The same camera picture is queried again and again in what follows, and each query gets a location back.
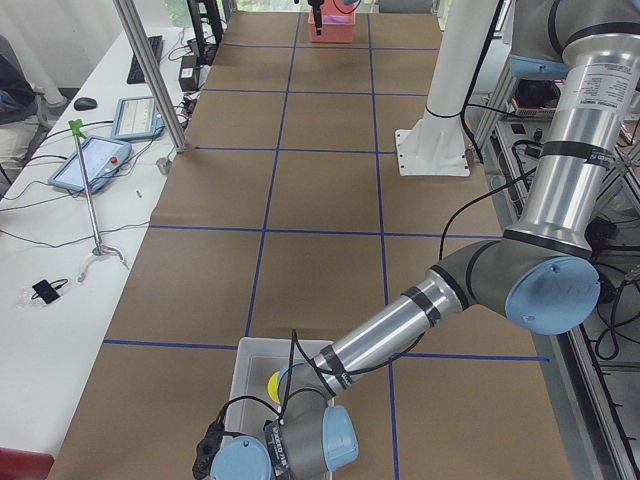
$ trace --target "red container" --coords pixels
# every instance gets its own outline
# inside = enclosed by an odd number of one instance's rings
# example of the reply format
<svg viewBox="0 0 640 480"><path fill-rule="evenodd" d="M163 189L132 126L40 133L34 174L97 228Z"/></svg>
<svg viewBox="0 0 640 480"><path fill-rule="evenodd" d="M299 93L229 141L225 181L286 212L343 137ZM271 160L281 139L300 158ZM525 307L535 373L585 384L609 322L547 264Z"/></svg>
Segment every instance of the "red container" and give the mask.
<svg viewBox="0 0 640 480"><path fill-rule="evenodd" d="M355 5L345 5L342 0L325 0L320 7L322 35L316 33L313 12L309 12L308 24L311 41L315 43L353 43L353 34L356 28L355 10Z"/></svg>
<svg viewBox="0 0 640 480"><path fill-rule="evenodd" d="M0 480L44 480L52 466L51 455L0 448Z"/></svg>

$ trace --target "keyboard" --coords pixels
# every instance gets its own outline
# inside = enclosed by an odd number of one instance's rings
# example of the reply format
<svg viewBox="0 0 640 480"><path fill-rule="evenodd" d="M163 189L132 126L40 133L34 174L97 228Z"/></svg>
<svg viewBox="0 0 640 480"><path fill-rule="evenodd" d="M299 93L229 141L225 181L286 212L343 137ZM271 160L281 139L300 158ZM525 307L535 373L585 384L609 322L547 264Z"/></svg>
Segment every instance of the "keyboard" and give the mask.
<svg viewBox="0 0 640 480"><path fill-rule="evenodd" d="M156 57L158 63L160 63L160 57L162 56L162 35L156 35L154 37L147 37L153 56ZM131 67L129 68L129 75L127 76L127 83L144 83L144 73L142 67L136 58L135 53L131 59Z"/></svg>

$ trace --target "yellow ball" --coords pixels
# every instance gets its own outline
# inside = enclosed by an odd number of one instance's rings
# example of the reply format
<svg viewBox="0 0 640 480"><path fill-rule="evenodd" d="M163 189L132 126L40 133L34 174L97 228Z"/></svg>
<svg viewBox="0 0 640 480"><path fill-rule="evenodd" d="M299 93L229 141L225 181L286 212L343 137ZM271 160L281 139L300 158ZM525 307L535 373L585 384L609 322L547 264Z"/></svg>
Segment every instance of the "yellow ball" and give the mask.
<svg viewBox="0 0 640 480"><path fill-rule="evenodd" d="M280 397L278 396L278 383L280 381L280 372L276 372L271 375L269 379L269 383L267 384L267 391L269 392L269 396L271 400L280 405Z"/></svg>

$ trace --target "white plastic tray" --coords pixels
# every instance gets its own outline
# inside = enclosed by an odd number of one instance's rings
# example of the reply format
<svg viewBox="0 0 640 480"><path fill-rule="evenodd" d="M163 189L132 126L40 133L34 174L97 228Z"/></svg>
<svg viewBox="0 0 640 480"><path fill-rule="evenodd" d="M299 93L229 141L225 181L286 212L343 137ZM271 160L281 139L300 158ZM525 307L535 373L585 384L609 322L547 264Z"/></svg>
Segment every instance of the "white plastic tray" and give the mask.
<svg viewBox="0 0 640 480"><path fill-rule="evenodd" d="M300 344L310 357L332 342L326 340L301 340ZM269 397L267 383L275 372L289 361L291 340L273 338L244 337L238 343L236 364L233 370L230 399L241 395L253 395L278 408ZM297 349L294 358L302 360ZM274 415L258 402L244 400L229 406L225 427L229 431L241 432L262 439L262 428L265 420L273 420ZM324 480L331 480L331 473L326 473Z"/></svg>

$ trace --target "white table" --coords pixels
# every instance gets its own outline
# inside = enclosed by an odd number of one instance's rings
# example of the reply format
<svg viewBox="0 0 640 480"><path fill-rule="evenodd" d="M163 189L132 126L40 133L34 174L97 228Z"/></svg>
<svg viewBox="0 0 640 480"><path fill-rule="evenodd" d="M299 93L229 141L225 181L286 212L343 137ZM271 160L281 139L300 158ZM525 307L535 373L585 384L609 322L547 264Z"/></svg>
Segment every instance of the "white table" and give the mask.
<svg viewBox="0 0 640 480"><path fill-rule="evenodd" d="M181 29L149 29L164 37L163 57L176 44ZM184 39L190 38L189 32ZM93 97L98 108L76 112L69 106L53 132L68 121L112 120L119 98L150 95L146 84L127 85L131 48L122 33L93 71L78 96ZM180 62L161 62L170 96L182 99L178 84ZM111 125L88 127L91 134L110 136ZM134 144L134 152L147 142ZM101 230L149 220L166 177L155 165L173 153L165 131L138 159L130 175L112 180L94 197ZM72 137L60 134L43 143L36 155L69 155ZM7 197L18 195L34 180L46 182L59 164L35 160L16 180ZM63 195L49 186L32 185L16 201L3 200L0 210ZM0 211L0 229L33 240L58 244L91 235L84 197L66 197L43 205ZM129 265L135 260L146 227L105 235L105 242L122 247ZM94 247L93 240L52 249L25 243L0 233L0 447L57 455L104 334L129 275L115 257L93 263L84 283L76 283L80 262ZM36 282L60 278L72 284L60 299L46 307L17 306L20 292Z"/></svg>

